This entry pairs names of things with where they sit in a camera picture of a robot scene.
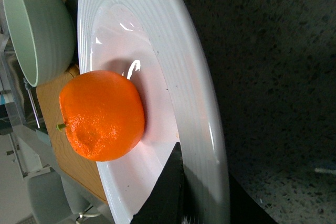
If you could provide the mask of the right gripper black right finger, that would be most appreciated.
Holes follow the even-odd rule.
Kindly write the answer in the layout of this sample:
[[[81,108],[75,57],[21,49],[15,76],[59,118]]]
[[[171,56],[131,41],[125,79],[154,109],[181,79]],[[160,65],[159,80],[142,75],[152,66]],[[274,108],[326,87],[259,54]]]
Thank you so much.
[[[277,224],[242,188],[238,181],[229,175],[230,222],[238,224]]]

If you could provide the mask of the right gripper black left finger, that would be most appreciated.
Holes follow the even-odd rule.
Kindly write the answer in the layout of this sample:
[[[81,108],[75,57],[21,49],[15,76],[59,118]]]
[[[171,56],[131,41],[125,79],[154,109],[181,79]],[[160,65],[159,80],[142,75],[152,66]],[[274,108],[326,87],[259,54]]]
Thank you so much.
[[[183,159],[177,142],[152,192],[131,223],[182,223],[183,201]]]

